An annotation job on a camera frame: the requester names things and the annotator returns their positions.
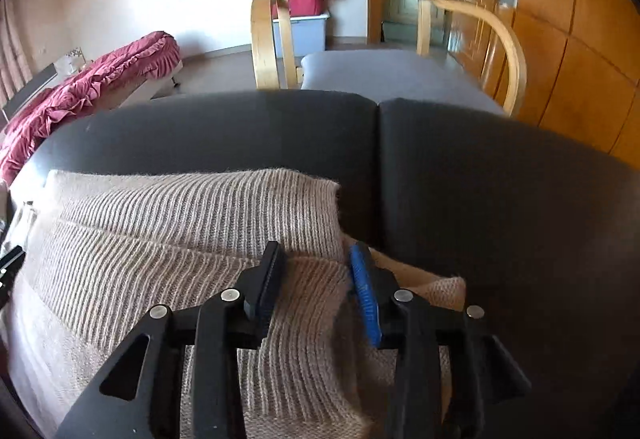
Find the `tan knitted sweater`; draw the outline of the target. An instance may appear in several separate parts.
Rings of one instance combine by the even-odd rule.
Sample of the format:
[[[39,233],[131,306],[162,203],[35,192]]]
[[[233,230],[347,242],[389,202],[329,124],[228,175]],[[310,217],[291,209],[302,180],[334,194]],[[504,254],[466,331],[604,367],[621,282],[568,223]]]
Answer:
[[[364,335],[337,185],[293,170],[97,176],[54,170],[1,315],[9,377],[44,437],[153,306],[204,303],[288,263],[269,334],[238,354],[252,438],[378,438],[395,355]]]

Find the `dark grey sofa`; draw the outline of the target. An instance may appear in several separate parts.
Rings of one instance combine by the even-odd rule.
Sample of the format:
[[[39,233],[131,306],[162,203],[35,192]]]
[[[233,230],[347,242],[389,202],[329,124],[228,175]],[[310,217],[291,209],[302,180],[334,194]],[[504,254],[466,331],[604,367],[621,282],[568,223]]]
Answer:
[[[12,184],[53,169],[137,174],[284,167],[340,187],[343,229],[459,274],[532,382],[489,438],[639,433],[639,173],[476,110],[326,91],[179,95],[80,118]]]

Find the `beige window curtain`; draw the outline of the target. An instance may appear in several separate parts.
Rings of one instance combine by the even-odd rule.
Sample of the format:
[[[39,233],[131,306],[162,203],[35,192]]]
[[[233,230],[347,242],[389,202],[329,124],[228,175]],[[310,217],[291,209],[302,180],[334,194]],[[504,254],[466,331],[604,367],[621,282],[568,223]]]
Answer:
[[[1,105],[5,106],[32,80],[32,71],[17,29],[13,0],[1,0],[0,72]]]

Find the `red ruffled bedspread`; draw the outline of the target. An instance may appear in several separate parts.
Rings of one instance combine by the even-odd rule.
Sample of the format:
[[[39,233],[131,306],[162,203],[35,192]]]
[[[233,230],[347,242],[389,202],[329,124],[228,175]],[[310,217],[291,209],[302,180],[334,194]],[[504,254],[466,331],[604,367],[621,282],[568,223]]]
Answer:
[[[62,84],[44,89],[4,129],[1,179],[12,183],[56,129],[100,108],[113,108],[120,89],[167,78],[179,63],[177,40],[160,30],[100,56]]]

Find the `light blue storage box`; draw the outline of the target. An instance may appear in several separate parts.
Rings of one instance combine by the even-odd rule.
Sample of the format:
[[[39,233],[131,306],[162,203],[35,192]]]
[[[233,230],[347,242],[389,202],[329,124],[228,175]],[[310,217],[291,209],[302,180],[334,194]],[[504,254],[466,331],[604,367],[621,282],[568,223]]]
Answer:
[[[326,50],[326,25],[329,18],[329,13],[291,18],[295,58]]]

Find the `wooden wardrobe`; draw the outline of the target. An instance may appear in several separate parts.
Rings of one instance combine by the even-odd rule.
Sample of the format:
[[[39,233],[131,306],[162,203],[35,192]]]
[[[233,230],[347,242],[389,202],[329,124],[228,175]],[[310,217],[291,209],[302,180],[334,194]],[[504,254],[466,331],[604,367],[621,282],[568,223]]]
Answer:
[[[639,164],[639,11],[631,0],[464,0],[511,26],[527,64],[516,117]]]

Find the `red storage box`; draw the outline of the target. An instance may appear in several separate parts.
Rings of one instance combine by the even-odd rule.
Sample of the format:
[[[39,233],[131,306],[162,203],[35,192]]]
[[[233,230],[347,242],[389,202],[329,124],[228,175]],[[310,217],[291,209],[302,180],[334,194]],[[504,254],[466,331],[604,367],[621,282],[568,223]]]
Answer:
[[[286,0],[290,17],[317,16],[326,12],[324,0]]]

